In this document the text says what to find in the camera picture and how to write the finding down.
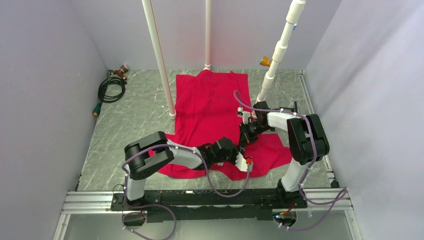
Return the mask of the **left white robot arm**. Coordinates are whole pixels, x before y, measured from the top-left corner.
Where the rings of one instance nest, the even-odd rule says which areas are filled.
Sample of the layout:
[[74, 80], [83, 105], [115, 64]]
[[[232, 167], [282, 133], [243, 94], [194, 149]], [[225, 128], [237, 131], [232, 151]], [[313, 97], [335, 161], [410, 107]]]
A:
[[222, 137], [213, 143], [188, 147], [168, 139], [162, 131], [152, 133], [124, 148], [124, 204], [131, 210], [144, 203], [146, 180], [167, 165], [183, 166], [195, 171], [208, 171], [212, 166], [230, 163], [249, 174], [253, 168], [244, 148]]

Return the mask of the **red t-shirt garment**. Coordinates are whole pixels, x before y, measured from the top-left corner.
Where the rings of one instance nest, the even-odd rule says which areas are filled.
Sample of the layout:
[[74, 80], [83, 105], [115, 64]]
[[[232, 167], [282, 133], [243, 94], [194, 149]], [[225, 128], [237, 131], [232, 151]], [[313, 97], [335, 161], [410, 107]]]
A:
[[[240, 105], [233, 95], [235, 90], [240, 92], [244, 104], [251, 104], [246, 73], [203, 70], [196, 76], [176, 75], [174, 134], [166, 137], [187, 147], [214, 143], [222, 137], [237, 144], [242, 119], [237, 115]], [[261, 134], [245, 151], [252, 157], [252, 178], [265, 176], [292, 159], [290, 149], [276, 133]]]

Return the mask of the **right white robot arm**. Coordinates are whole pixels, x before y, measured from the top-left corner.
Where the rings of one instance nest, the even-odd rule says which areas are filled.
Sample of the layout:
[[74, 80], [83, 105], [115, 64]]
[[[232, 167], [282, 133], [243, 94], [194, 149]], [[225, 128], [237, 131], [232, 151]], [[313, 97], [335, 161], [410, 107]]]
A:
[[281, 129], [288, 133], [292, 156], [286, 174], [278, 181], [275, 189], [276, 203], [287, 208], [302, 197], [302, 184], [316, 161], [330, 151], [330, 145], [318, 115], [301, 115], [289, 108], [270, 109], [265, 101], [256, 103], [252, 110], [255, 117], [242, 106], [237, 114], [242, 118], [239, 125], [238, 144], [245, 147], [256, 142], [266, 131]]

